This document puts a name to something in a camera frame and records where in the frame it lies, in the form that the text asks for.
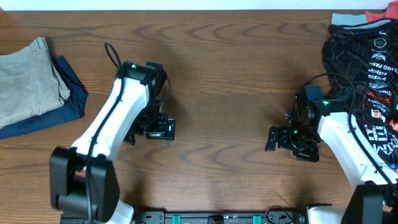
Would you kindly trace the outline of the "red cloth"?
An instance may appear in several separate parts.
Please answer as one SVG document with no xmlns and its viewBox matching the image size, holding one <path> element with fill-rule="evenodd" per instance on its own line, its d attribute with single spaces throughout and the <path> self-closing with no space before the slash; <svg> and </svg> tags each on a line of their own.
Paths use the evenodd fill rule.
<svg viewBox="0 0 398 224">
<path fill-rule="evenodd" d="M 395 19 L 398 18 L 397 1 L 392 1 L 388 4 L 388 8 L 382 13 L 365 12 L 367 22 L 375 22 L 381 19 Z"/>
</svg>

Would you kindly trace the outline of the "khaki cargo shorts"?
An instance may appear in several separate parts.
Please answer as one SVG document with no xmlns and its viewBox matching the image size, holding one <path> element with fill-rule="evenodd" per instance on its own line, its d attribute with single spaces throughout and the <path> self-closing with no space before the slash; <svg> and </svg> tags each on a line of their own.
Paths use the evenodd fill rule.
<svg viewBox="0 0 398 224">
<path fill-rule="evenodd" d="M 52 62 L 43 37 L 1 56 L 1 127 L 63 106 L 70 90 Z"/>
</svg>

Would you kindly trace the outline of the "light blue cloth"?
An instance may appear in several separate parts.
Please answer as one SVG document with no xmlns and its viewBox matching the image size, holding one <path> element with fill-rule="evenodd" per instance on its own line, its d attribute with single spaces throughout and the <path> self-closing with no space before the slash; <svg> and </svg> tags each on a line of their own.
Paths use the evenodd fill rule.
<svg viewBox="0 0 398 224">
<path fill-rule="evenodd" d="M 337 26 L 356 26 L 359 24 L 366 24 L 367 19 L 365 14 L 352 15 L 333 13 L 331 17 L 331 23 Z"/>
</svg>

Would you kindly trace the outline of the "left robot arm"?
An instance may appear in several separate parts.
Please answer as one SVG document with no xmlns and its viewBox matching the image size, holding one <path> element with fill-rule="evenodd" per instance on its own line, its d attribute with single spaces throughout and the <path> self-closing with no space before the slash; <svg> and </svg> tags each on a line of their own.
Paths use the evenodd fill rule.
<svg viewBox="0 0 398 224">
<path fill-rule="evenodd" d="M 134 209 L 120 199 L 114 164 L 123 142 L 137 135 L 173 141 L 175 120 L 158 99 L 169 81 L 162 64 L 124 62 L 113 90 L 89 128 L 70 148 L 50 156 L 50 200 L 60 223 L 134 223 Z"/>
</svg>

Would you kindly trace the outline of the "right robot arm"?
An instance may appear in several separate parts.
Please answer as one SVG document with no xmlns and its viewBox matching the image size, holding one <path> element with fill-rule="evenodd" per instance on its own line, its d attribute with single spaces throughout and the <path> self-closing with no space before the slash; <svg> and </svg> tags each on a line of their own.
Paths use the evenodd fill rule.
<svg viewBox="0 0 398 224">
<path fill-rule="evenodd" d="M 297 212 L 268 209 L 269 223 L 397 223 L 397 173 L 373 151 L 346 100 L 329 100 L 318 86 L 304 86 L 286 118 L 288 127 L 270 127 L 265 150 L 282 148 L 317 162 L 318 144 L 324 142 L 354 192 L 346 208 L 319 203 Z"/>
</svg>

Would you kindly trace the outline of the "black printed cycling jersey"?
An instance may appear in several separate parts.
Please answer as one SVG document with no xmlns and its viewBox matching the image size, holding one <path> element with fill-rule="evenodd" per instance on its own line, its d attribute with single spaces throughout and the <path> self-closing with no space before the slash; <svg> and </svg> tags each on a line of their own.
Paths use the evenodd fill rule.
<svg viewBox="0 0 398 224">
<path fill-rule="evenodd" d="M 322 48 L 331 96 L 355 86 L 354 115 L 375 153 L 397 170 L 397 21 L 330 25 Z"/>
</svg>

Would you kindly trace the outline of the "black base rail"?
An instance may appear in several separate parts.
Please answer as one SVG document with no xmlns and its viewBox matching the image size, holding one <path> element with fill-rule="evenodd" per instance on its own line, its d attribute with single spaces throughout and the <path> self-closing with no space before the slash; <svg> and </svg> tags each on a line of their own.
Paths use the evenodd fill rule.
<svg viewBox="0 0 398 224">
<path fill-rule="evenodd" d="M 136 212 L 127 205 L 117 208 L 109 223 L 136 224 L 266 224 L 266 223 L 308 223 L 308 209 L 285 208 L 274 205 L 265 212 Z"/>
</svg>

